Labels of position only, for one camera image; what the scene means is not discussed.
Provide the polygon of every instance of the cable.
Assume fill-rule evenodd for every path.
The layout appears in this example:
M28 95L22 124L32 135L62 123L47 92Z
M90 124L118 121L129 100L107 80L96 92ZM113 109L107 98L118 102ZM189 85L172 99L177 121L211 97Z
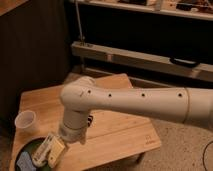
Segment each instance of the cable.
M204 148L204 150L203 150L202 161L203 161L203 167L204 167L205 171L208 171L208 169L207 169L207 167L206 167L206 163L205 163L206 150L207 150L207 148L208 148L211 144L213 144L213 140L210 141L210 142L205 146L205 148Z

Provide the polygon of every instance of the table top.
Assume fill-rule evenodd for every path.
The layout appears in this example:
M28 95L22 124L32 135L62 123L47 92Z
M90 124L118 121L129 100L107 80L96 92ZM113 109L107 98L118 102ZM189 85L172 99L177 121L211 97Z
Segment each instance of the table top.
M28 0L0 0L0 16L27 1Z
M125 74L96 79L104 88L132 88ZM24 92L20 111L33 110L37 114L39 131L34 134L16 130L10 170L20 149L30 140L57 132L63 115L59 94L64 85ZM85 170L115 160L160 147L161 141L149 118L113 111L94 110L94 121L87 130L86 144L69 145L69 151L57 165L57 170Z

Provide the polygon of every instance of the floor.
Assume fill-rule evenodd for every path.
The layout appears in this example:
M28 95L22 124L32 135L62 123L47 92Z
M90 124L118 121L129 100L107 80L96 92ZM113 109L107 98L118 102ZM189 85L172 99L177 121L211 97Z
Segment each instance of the floor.
M75 80L77 74L70 73L65 83ZM140 164L137 156L122 159L90 171L204 171L202 162L205 146L213 140L212 132L192 126L185 126L152 119L152 123L162 140L162 147L146 152ZM7 171L12 150L12 140L0 136L0 171ZM213 144L205 154L208 171L213 171Z

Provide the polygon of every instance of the white cup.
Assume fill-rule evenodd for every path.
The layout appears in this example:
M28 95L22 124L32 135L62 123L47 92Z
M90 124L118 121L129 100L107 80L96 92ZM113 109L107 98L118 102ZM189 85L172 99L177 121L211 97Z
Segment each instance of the white cup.
M31 110L22 111L15 118L15 126L21 132L35 133L38 130L36 113Z

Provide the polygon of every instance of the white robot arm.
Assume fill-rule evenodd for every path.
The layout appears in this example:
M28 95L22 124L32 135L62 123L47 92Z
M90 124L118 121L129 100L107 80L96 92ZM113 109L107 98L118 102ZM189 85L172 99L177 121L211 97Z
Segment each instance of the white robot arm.
M91 77L66 85L61 92L64 116L60 137L69 143L85 137L92 109L113 110L162 120L213 127L213 90L196 88L103 89Z

